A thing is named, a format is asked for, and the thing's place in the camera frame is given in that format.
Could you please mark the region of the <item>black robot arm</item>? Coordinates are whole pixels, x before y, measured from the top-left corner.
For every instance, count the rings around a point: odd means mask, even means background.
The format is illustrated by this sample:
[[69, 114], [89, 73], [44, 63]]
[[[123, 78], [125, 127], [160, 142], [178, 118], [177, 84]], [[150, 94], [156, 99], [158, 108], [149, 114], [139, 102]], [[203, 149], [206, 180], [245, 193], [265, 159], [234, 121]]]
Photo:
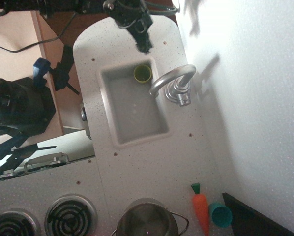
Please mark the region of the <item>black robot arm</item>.
[[57, 12], [106, 13], [131, 34], [138, 51], [147, 54], [152, 48], [148, 29], [153, 20], [143, 0], [0, 0], [0, 17], [16, 11], [38, 11], [46, 18]]

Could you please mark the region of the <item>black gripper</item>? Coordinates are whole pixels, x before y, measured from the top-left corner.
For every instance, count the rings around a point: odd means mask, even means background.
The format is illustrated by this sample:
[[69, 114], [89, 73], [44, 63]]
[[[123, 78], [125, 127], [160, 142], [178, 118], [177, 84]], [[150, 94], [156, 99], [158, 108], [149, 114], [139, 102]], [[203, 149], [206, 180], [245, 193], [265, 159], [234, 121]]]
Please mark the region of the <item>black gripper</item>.
[[148, 29], [153, 21], [143, 0], [106, 0], [103, 3], [103, 10], [121, 29], [127, 29], [136, 41], [138, 51], [150, 53], [152, 43]]

